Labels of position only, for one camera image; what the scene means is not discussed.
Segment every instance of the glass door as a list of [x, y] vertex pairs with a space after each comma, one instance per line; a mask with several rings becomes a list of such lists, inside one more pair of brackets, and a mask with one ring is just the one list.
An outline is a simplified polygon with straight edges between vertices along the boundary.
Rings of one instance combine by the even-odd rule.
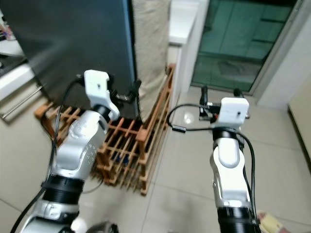
[[249, 92], [296, 0], [211, 0], [192, 85]]

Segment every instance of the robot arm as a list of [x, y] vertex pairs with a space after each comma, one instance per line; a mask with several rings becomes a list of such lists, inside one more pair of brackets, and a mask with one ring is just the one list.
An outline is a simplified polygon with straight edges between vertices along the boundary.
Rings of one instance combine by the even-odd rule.
[[57, 150], [51, 176], [42, 184], [45, 193], [35, 203], [22, 233], [72, 233], [70, 226], [79, 215], [79, 197], [95, 161], [97, 149], [105, 139], [109, 120], [120, 113], [112, 103], [105, 72], [88, 70], [84, 75], [92, 110], [85, 111], [69, 129]]
[[214, 172], [213, 189], [218, 221], [222, 233], [259, 233], [252, 209], [251, 194], [244, 176], [244, 141], [237, 133], [245, 119], [249, 118], [249, 103], [241, 91], [234, 91], [235, 98], [223, 98], [221, 104], [207, 102], [207, 88], [202, 88], [200, 103], [210, 106], [200, 108], [200, 119], [211, 122], [213, 153], [210, 164]]

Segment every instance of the black refrigerator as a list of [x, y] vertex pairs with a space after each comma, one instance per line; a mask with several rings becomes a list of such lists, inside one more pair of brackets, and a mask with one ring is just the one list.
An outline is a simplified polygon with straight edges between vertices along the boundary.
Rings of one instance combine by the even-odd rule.
[[[130, 0], [1, 0], [0, 9], [51, 101], [59, 104], [67, 85], [88, 69], [112, 75], [120, 94], [136, 80]], [[75, 87], [65, 105], [89, 109], [84, 88]], [[138, 100], [125, 104], [121, 116], [137, 118]]]

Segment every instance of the cloth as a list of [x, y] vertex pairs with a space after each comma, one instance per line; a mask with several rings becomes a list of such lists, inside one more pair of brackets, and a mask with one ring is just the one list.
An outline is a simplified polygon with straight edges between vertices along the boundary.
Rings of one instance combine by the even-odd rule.
[[264, 212], [257, 211], [262, 233], [290, 233], [275, 217]]
[[132, 0], [140, 117], [145, 122], [167, 78], [171, 0]]

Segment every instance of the wooden slat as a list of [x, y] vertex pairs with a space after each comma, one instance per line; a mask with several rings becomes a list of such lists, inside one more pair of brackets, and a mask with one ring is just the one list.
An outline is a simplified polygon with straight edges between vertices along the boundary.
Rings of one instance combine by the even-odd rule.
[[[167, 129], [165, 118], [169, 111], [174, 68], [175, 66], [170, 66], [170, 74], [158, 96], [153, 112], [150, 114], [150, 120], [144, 124], [141, 123], [139, 130], [133, 129], [135, 125], [138, 125], [136, 120], [120, 118], [117, 125], [109, 122], [106, 140], [98, 149], [96, 157], [97, 168], [104, 176], [106, 184], [119, 183], [120, 187], [132, 188], [133, 191], [140, 189], [142, 195], [147, 194], [158, 160], [158, 151], [160, 151], [160, 145], [163, 143], [162, 138]], [[36, 116], [40, 115], [37, 118], [41, 118], [46, 109], [52, 106], [50, 104], [52, 103], [45, 103], [41, 109], [36, 111]], [[51, 132], [54, 130], [51, 120], [55, 119], [58, 110], [59, 107], [47, 113], [45, 124], [50, 125]], [[72, 107], [66, 108], [61, 113], [58, 144], [65, 140], [70, 125], [74, 120], [80, 118], [80, 113], [81, 109], [77, 108], [73, 111]], [[129, 162], [124, 165], [126, 157]]]
[[128, 129], [126, 131], [125, 137], [128, 137], [128, 134], [130, 133], [130, 131], [132, 131], [132, 127], [134, 126], [134, 124], [135, 124], [135, 120], [132, 120], [130, 126], [128, 127]]
[[34, 115], [37, 119], [41, 121], [42, 126], [45, 127], [45, 130], [50, 135], [50, 138], [53, 139], [55, 134], [54, 128], [49, 118], [46, 116], [46, 112], [53, 106], [53, 102], [46, 102], [40, 106], [35, 112]]

